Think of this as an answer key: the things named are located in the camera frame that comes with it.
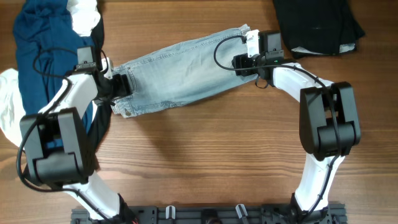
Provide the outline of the light blue denim shorts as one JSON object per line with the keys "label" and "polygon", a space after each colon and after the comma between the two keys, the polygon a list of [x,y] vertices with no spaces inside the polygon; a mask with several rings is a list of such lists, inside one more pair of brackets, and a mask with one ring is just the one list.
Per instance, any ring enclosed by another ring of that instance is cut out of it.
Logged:
{"label": "light blue denim shorts", "polygon": [[247,48],[239,39],[248,25],[188,40],[124,63],[113,70],[126,75],[132,93],[115,100],[114,114],[130,118],[185,106],[255,80],[230,68]]}

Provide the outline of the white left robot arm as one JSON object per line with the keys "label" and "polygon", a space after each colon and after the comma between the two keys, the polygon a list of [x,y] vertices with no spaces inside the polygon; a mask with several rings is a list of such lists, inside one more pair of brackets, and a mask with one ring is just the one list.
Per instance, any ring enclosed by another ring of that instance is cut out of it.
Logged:
{"label": "white left robot arm", "polygon": [[17,174],[36,192],[71,195],[93,223],[135,223],[134,212],[96,173],[95,150],[81,121],[103,78],[95,68],[70,72],[47,106],[21,119]]}

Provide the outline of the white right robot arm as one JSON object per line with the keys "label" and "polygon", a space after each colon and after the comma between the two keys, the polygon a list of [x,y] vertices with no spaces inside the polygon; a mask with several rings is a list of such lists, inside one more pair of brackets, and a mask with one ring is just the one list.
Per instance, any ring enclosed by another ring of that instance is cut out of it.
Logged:
{"label": "white right robot arm", "polygon": [[324,217],[336,171],[361,139],[353,87],[324,80],[299,63],[282,59],[266,62],[242,54],[233,58],[232,65],[237,75],[257,74],[300,103],[299,136],[306,161],[291,206],[298,220]]}

